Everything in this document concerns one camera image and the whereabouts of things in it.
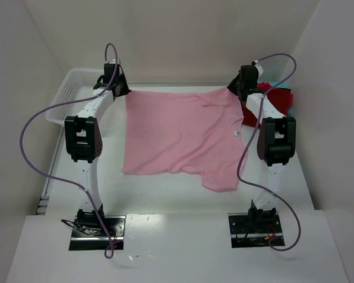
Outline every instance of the red fabric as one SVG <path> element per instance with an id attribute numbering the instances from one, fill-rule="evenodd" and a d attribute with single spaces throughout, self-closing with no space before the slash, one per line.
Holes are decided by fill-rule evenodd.
<path id="1" fill-rule="evenodd" d="M 267 91 L 272 85 L 269 83 L 260 83 L 257 88 Z M 267 94 L 267 98 L 270 100 L 272 105 L 282 114 L 287 115 L 289 109 L 293 105 L 293 94 L 290 90 L 275 88 Z M 242 112 L 244 113 L 243 124 L 251 127 L 255 127 L 257 122 L 256 116 L 253 115 L 250 110 L 248 110 L 243 103 L 241 103 Z"/>

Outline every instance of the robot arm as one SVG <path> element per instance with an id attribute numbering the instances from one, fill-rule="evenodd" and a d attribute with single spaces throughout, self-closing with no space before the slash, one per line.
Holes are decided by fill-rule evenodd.
<path id="1" fill-rule="evenodd" d="M 261 100 L 264 97 L 263 91 L 257 89 L 257 81 L 262 73 L 262 66 L 256 62 L 243 65 L 227 87 L 256 117 L 260 113 Z M 280 176 L 285 165 L 295 153 L 296 121 L 293 117 L 280 113 L 265 96 L 260 124 L 257 154 L 264 161 L 260 185 L 276 192 L 279 190 Z M 262 191 L 256 196 L 254 203 L 258 208 L 269 210 L 275 207 L 274 200 L 274 196 Z"/>
<path id="2" fill-rule="evenodd" d="M 108 90 L 99 97 L 90 100 L 76 116 L 68 116 L 64 121 L 66 148 L 76 163 L 78 182 L 89 191 L 102 218 L 104 218 L 103 205 L 97 183 L 97 161 L 103 147 L 99 122 L 118 96 L 130 92 L 120 62 L 118 70 L 121 72 L 117 72 L 113 84 L 108 86 L 115 64 L 116 62 L 113 60 L 104 65 L 104 75 L 94 86 L 92 96 L 98 96 L 104 88 Z M 87 194 L 80 191 L 80 199 L 82 204 L 77 212 L 77 223 L 80 226 L 100 229 L 100 224 Z"/>

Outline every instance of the white basket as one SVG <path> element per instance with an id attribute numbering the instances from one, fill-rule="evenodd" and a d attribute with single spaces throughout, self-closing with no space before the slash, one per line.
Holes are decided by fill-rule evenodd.
<path id="1" fill-rule="evenodd" d="M 96 85 L 97 79 L 101 75 L 103 75 L 103 70 L 86 68 L 70 70 L 61 83 L 51 105 L 76 100 L 76 95 L 83 87 L 91 87 L 93 90 L 93 86 Z M 73 104 L 50 109 L 46 112 L 46 120 L 64 126 L 64 119 L 72 114 L 72 109 Z"/>

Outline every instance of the purple wire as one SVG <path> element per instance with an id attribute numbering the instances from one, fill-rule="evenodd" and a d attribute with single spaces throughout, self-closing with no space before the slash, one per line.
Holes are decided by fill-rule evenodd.
<path id="1" fill-rule="evenodd" d="M 59 178 L 59 177 L 55 177 L 55 176 L 51 176 L 45 172 L 42 172 L 40 171 L 40 169 L 36 168 L 32 163 L 31 161 L 29 160 L 29 158 L 27 157 L 27 155 L 25 154 L 25 150 L 24 150 L 24 134 L 25 134 L 25 131 L 27 129 L 27 127 L 29 126 L 29 124 L 37 117 L 39 116 L 40 114 L 46 112 L 47 110 L 50 110 L 50 109 L 53 109 L 53 108 L 56 108 L 56 107 L 59 107 L 59 106 L 63 106 L 63 105 L 68 105 L 68 104 L 73 104 L 73 103 L 79 103 L 79 102 L 85 102 L 85 101 L 90 101 L 90 100 L 94 100 L 100 96 L 102 96 L 105 91 L 107 91 L 110 87 L 110 85 L 112 84 L 112 82 L 114 81 L 114 78 L 115 78 L 115 75 L 118 71 L 118 54 L 117 54 L 117 49 L 116 47 L 114 46 L 114 44 L 112 43 L 108 43 L 106 45 L 106 48 L 105 48 L 105 61 L 107 61 L 107 49 L 109 48 L 109 46 L 113 47 L 114 49 L 114 53 L 115 53 L 115 56 L 116 56 L 116 65 L 115 65 L 115 68 L 114 68 L 114 72 L 113 72 L 113 75 L 112 75 L 112 78 L 110 79 L 108 85 L 96 96 L 92 96 L 92 97 L 89 97 L 89 98 L 84 98 L 84 99 L 80 99 L 80 100 L 74 100 L 74 101 L 68 101 L 68 102 L 63 102 L 63 103 L 58 103 L 58 104 L 55 104 L 55 105 L 51 105 L 49 107 L 46 107 L 45 109 L 42 109 L 38 112 L 36 112 L 33 116 L 30 117 L 30 119 L 25 123 L 24 127 L 22 128 L 22 131 L 21 131 L 21 134 L 19 135 L 19 149 L 21 151 L 21 154 L 23 156 L 23 158 L 25 159 L 26 163 L 28 163 L 28 165 L 30 166 L 31 169 L 33 169 L 34 171 L 36 171 L 38 174 L 40 175 L 43 175 L 45 177 L 48 177 L 50 179 L 54 179 L 54 180 L 57 180 L 57 181 L 62 181 L 62 182 L 66 182 L 66 183 L 69 183 L 69 184 L 72 184 L 72 185 L 76 185 L 78 186 L 80 189 L 82 189 L 88 196 L 89 198 L 89 201 L 91 202 L 92 204 L 92 207 L 94 209 L 94 212 L 96 213 L 97 215 L 97 218 L 101 224 L 101 227 L 102 229 L 104 230 L 107 238 L 109 239 L 109 246 L 105 249 L 105 252 L 104 252 L 104 255 L 107 259 L 110 259 L 114 256 L 114 245 L 120 241 L 112 241 L 112 238 L 110 236 L 110 233 L 109 231 L 107 230 L 107 228 L 105 227 L 105 224 L 99 214 L 99 211 L 98 209 L 96 208 L 96 205 L 94 204 L 93 202 L 93 199 L 91 197 L 91 195 L 89 194 L 89 192 L 87 191 L 86 188 L 84 188 L 84 186 L 82 186 L 81 184 L 77 183 L 77 182 L 74 182 L 74 181 L 71 181 L 71 180 L 67 180 L 67 179 L 63 179 L 63 178 Z M 111 250 L 111 254 L 110 255 L 107 255 L 107 251 L 108 250 Z"/>
<path id="2" fill-rule="evenodd" d="M 273 237 L 273 238 L 271 238 L 271 239 L 268 241 L 269 246 L 270 246 L 273 250 L 279 251 L 279 252 L 285 252 L 285 251 L 289 251 L 289 250 L 293 249 L 293 248 L 297 245 L 297 243 L 299 242 L 300 237 L 301 237 L 301 225 L 300 225 L 300 221 L 299 221 L 299 218 L 298 218 L 298 216 L 297 216 L 295 210 L 292 208 L 292 206 L 291 206 L 285 199 L 283 199 L 283 198 L 282 198 L 281 196 L 279 196 L 278 194 L 274 193 L 272 190 L 268 189 L 267 187 L 261 186 L 261 185 L 259 185 L 259 184 L 252 183 L 252 182 L 248 182 L 248 181 L 242 179 L 241 176 L 240 176 L 240 168 L 241 168 L 241 165 L 242 165 L 242 163 L 243 163 L 243 161 L 244 161 L 244 159 L 245 159 L 245 155 L 247 154 L 247 152 L 248 152 L 248 150 L 249 150 L 249 147 L 250 147 L 250 144 L 252 143 L 252 141 L 253 141 L 253 139 L 254 139 L 254 136 L 255 136 L 255 134 L 256 134 L 256 132 L 257 132 L 257 129 L 258 129 L 259 125 L 260 125 L 261 115 L 262 115 L 262 107 L 263 107 L 263 105 L 264 105 L 264 99 L 265 99 L 265 97 L 267 96 L 267 94 L 268 94 L 271 90 L 275 89 L 278 85 L 280 85 L 280 84 L 284 83 L 285 81 L 287 81 L 287 80 L 295 73 L 295 71 L 296 71 L 297 63 L 296 63 L 295 58 L 292 57 L 292 56 L 289 55 L 289 54 L 286 54 L 286 53 L 275 53 L 275 54 L 266 56 L 266 57 L 264 57 L 264 58 L 261 58 L 261 59 L 259 59 L 258 61 L 263 61 L 263 60 L 265 60 L 265 59 L 269 59 L 270 57 L 279 56 L 279 55 L 280 55 L 280 56 L 287 56 L 287 57 L 289 57 L 289 58 L 294 62 L 294 69 L 292 70 L 292 72 L 291 72 L 286 78 L 284 78 L 283 80 L 281 80 L 279 83 L 277 83 L 277 84 L 274 85 L 273 87 L 269 88 L 269 89 L 264 93 L 264 95 L 263 95 L 263 97 L 262 97 L 262 99 L 261 99 L 260 112 L 259 112 L 259 114 L 258 114 L 257 122 L 256 122 L 256 124 L 255 124 L 254 130 L 253 130 L 253 133 L 252 133 L 252 136 L 250 137 L 250 139 L 249 139 L 249 141 L 248 141 L 248 143 L 247 143 L 247 145 L 246 145 L 246 147 L 245 147 L 245 150 L 244 150 L 244 152 L 243 152 L 242 155 L 241 155 L 241 158 L 240 158 L 240 161 L 239 161 L 239 163 L 238 163 L 238 166 L 237 166 L 237 178 L 238 178 L 240 181 L 242 181 L 243 183 L 247 184 L 247 185 L 259 187 L 260 189 L 265 190 L 265 191 L 268 192 L 268 193 L 271 193 L 273 196 L 275 196 L 276 198 L 280 199 L 280 200 L 291 210 L 292 214 L 294 215 L 294 217 L 295 217 L 295 219 L 296 219 L 296 223 L 297 223 L 297 227 L 298 227 L 298 234 L 297 234 L 297 238 L 296 238 L 295 242 L 294 242 L 291 246 L 288 246 L 287 248 L 284 248 L 284 249 L 277 249 L 277 248 L 275 248 L 275 247 L 273 247 L 273 246 L 271 245 L 271 242 L 272 242 L 273 240 L 277 239 L 277 238 L 280 238 L 280 236 L 278 236 L 278 237 Z"/>

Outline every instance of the purple cable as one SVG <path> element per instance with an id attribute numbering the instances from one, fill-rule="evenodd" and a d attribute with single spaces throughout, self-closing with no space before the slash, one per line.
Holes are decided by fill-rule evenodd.
<path id="1" fill-rule="evenodd" d="M 108 85 L 105 87 L 105 89 L 103 89 L 103 91 L 101 91 L 98 95 L 96 96 L 92 96 L 92 97 L 89 97 L 89 98 L 84 98 L 84 99 L 80 99 L 80 100 L 74 100 L 74 101 L 68 101 L 68 102 L 63 102 L 63 103 L 58 103 L 58 104 L 55 104 L 55 105 L 51 105 L 49 107 L 46 107 L 45 109 L 42 109 L 38 112 L 36 112 L 33 116 L 30 117 L 30 119 L 25 123 L 24 127 L 22 128 L 22 131 L 21 131 L 21 134 L 19 135 L 19 149 L 21 151 L 21 154 L 23 156 L 23 158 L 25 159 L 26 163 L 28 163 L 28 165 L 30 166 L 31 169 L 33 169 L 34 171 L 36 171 L 38 174 L 40 175 L 43 175 L 45 177 L 48 177 L 50 179 L 54 179 L 54 180 L 57 180 L 57 181 L 62 181 L 62 182 L 66 182 L 66 183 L 69 183 L 69 184 L 72 184 L 72 185 L 76 185 L 78 186 L 80 189 L 82 189 L 88 196 L 89 198 L 89 201 L 91 202 L 92 204 L 92 207 L 94 209 L 94 212 L 96 213 L 97 215 L 97 218 L 101 224 L 101 227 L 102 229 L 104 230 L 107 238 L 109 239 L 109 246 L 105 249 L 105 252 L 104 252 L 104 255 L 107 259 L 110 259 L 114 256 L 114 245 L 120 241 L 112 241 L 112 238 L 110 236 L 110 233 L 109 231 L 107 230 L 107 228 L 105 227 L 105 224 L 99 214 L 99 211 L 98 209 L 96 208 L 96 205 L 94 204 L 93 202 L 93 199 L 91 197 L 91 195 L 89 194 L 89 192 L 87 191 L 86 188 L 84 188 L 84 186 L 82 186 L 81 184 L 79 183 L 76 183 L 74 181 L 71 181 L 71 180 L 67 180 L 67 179 L 63 179 L 63 178 L 59 178 L 59 177 L 55 177 L 55 176 L 51 176 L 45 172 L 42 172 L 40 171 L 40 169 L 36 168 L 32 163 L 31 161 L 29 160 L 29 158 L 27 157 L 27 155 L 25 154 L 25 150 L 24 150 L 24 145 L 23 145 L 23 139 L 24 139 L 24 134 L 25 134 L 25 131 L 27 129 L 27 127 L 29 126 L 29 124 L 37 117 L 39 116 L 40 114 L 46 112 L 47 110 L 50 110 L 50 109 L 53 109 L 53 108 L 56 108 L 56 107 L 59 107 L 59 106 L 63 106 L 63 105 L 68 105 L 68 104 L 73 104 L 73 103 L 79 103 L 79 102 L 85 102 L 85 101 L 90 101 L 90 100 L 94 100 L 100 96 L 102 96 L 104 94 L 105 91 L 107 91 L 109 89 L 109 86 L 112 84 L 114 78 L 115 78 L 115 75 L 118 71 L 118 54 L 117 54 L 117 49 L 116 47 L 114 46 L 114 44 L 112 43 L 108 43 L 106 45 L 106 48 L 105 48 L 105 61 L 107 61 L 107 49 L 109 48 L 109 46 L 113 47 L 114 49 L 114 53 L 115 53 L 115 56 L 116 56 L 116 65 L 115 65 L 115 68 L 114 68 L 114 72 L 113 72 L 113 75 L 112 75 L 112 78 L 110 79 Z M 110 255 L 107 255 L 107 251 L 108 250 L 111 250 L 111 254 Z"/>
<path id="2" fill-rule="evenodd" d="M 280 85 L 280 84 L 284 83 L 285 81 L 287 81 L 287 80 L 295 73 L 295 71 L 296 71 L 297 64 L 296 64 L 295 58 L 292 57 L 292 56 L 289 55 L 289 54 L 286 54 L 286 53 L 275 53 L 275 54 L 266 56 L 266 57 L 264 57 L 264 58 L 261 58 L 261 59 L 259 59 L 258 61 L 263 61 L 263 60 L 268 59 L 268 58 L 270 58 L 270 57 L 279 56 L 279 55 L 280 55 L 280 56 L 287 56 L 287 57 L 289 57 L 289 58 L 294 62 L 294 69 L 292 70 L 292 72 L 291 72 L 286 78 L 284 78 L 283 80 L 281 80 L 279 83 L 277 83 L 277 84 L 274 85 L 273 87 L 269 88 L 269 89 L 264 93 L 264 95 L 263 95 L 263 97 L 262 97 L 262 99 L 261 99 L 260 112 L 259 112 L 259 114 L 258 114 L 257 122 L 256 122 L 256 124 L 255 124 L 254 130 L 253 130 L 253 133 L 252 133 L 252 136 L 250 137 L 250 139 L 249 139 L 249 141 L 248 141 L 248 143 L 247 143 L 247 145 L 246 145 L 246 147 L 245 147 L 245 150 L 244 150 L 244 152 L 243 152 L 242 155 L 241 155 L 241 158 L 240 158 L 240 161 L 239 161 L 239 163 L 238 163 L 238 166 L 237 166 L 237 178 L 238 178 L 240 181 L 242 181 L 243 183 L 247 184 L 247 185 L 259 187 L 260 189 L 265 190 L 265 191 L 268 192 L 268 193 L 271 193 L 273 196 L 275 196 L 276 198 L 280 199 L 280 200 L 291 210 L 292 214 L 294 215 L 294 217 L 295 217 L 295 219 L 296 219 L 296 223 L 297 223 L 297 227 L 298 227 L 298 234 L 297 234 L 297 238 L 296 238 L 295 242 L 294 242 L 291 246 L 288 246 L 287 248 L 284 248 L 284 249 L 277 249 L 277 248 L 275 248 L 275 247 L 273 247 L 273 246 L 271 245 L 271 242 L 272 242 L 273 240 L 277 239 L 277 238 L 280 238 L 279 236 L 278 236 L 278 237 L 273 237 L 273 238 L 271 238 L 271 239 L 268 241 L 269 246 L 270 246 L 273 250 L 279 251 L 279 252 L 285 252 L 285 251 L 289 251 L 289 250 L 293 249 L 293 248 L 297 245 L 297 243 L 299 242 L 300 237 L 301 237 L 301 225 L 300 225 L 300 221 L 299 221 L 299 218 L 298 218 L 298 216 L 297 216 L 295 210 L 291 207 L 291 205 L 290 205 L 285 199 L 283 199 L 283 198 L 282 198 L 281 196 L 279 196 L 278 194 L 274 193 L 272 190 L 268 189 L 267 187 L 261 186 L 261 185 L 259 185 L 259 184 L 255 184 L 255 183 L 248 182 L 248 181 L 242 179 L 241 176 L 240 176 L 240 168 L 241 168 L 241 165 L 242 165 L 242 163 L 243 163 L 243 161 L 244 161 L 244 159 L 245 159 L 245 155 L 247 154 L 247 152 L 248 152 L 248 150 L 249 150 L 250 144 L 252 143 L 252 141 L 253 141 L 253 139 L 254 139 L 254 136 L 255 136 L 255 134 L 256 134 L 256 132 L 257 132 L 258 126 L 260 125 L 261 115 L 262 115 L 262 107 L 263 107 L 263 105 L 264 105 L 264 99 L 265 99 L 265 97 L 267 96 L 267 94 L 268 94 L 271 90 L 275 89 L 278 85 Z"/>

